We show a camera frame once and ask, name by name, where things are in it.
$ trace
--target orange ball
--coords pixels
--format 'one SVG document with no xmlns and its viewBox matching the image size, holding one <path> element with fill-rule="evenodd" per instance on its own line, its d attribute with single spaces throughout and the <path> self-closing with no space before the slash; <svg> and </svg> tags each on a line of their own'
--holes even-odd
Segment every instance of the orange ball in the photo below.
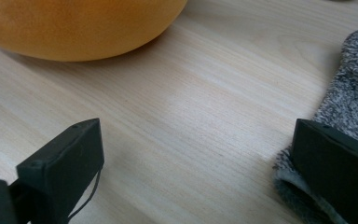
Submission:
<svg viewBox="0 0 358 224">
<path fill-rule="evenodd" d="M 54 61 L 90 61 L 160 35 L 186 0 L 0 0 L 0 47 Z"/>
</svg>

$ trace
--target wooden table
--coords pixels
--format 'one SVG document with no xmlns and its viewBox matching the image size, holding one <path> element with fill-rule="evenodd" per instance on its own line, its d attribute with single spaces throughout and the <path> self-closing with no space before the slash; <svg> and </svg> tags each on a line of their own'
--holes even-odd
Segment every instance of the wooden table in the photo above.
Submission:
<svg viewBox="0 0 358 224">
<path fill-rule="evenodd" d="M 72 223 L 300 223 L 273 188 L 274 158 L 357 29 L 358 0 L 189 0 L 163 35 L 116 58 L 0 49 L 0 178 L 100 118 L 100 186 Z"/>
</svg>

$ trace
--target gray sock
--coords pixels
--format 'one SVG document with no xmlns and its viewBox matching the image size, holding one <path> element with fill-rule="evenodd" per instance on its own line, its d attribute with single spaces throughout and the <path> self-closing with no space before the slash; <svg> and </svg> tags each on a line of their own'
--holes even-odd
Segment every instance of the gray sock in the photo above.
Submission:
<svg viewBox="0 0 358 224">
<path fill-rule="evenodd" d="M 313 120 L 358 140 L 358 31 L 345 40 L 341 66 Z M 282 199 L 306 223 L 347 223 L 334 207 L 309 188 L 290 162 L 289 149 L 279 153 L 274 166 L 274 185 Z"/>
</svg>

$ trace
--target black object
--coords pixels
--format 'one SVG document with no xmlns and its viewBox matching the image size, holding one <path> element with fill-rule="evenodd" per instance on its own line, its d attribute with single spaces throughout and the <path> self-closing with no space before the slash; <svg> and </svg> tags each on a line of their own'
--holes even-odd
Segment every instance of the black object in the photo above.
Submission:
<svg viewBox="0 0 358 224">
<path fill-rule="evenodd" d="M 351 224 L 358 224 L 358 141 L 321 123 L 298 119 L 294 166 L 310 188 Z"/>
<path fill-rule="evenodd" d="M 98 183 L 102 168 L 100 121 L 69 127 L 17 166 L 19 179 L 13 184 L 0 180 L 0 224 L 68 223 L 97 173 Z"/>
</svg>

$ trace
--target light wood surface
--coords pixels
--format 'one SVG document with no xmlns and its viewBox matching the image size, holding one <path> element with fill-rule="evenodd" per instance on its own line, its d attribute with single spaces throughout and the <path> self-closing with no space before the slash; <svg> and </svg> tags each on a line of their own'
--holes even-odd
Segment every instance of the light wood surface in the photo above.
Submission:
<svg viewBox="0 0 358 224">
<path fill-rule="evenodd" d="M 300 223 L 271 167 L 357 29 L 358 0 L 189 0 L 162 36 L 116 58 L 0 49 L 0 178 L 11 183 L 47 141 L 100 118 L 100 186 L 71 223 Z"/>
</svg>

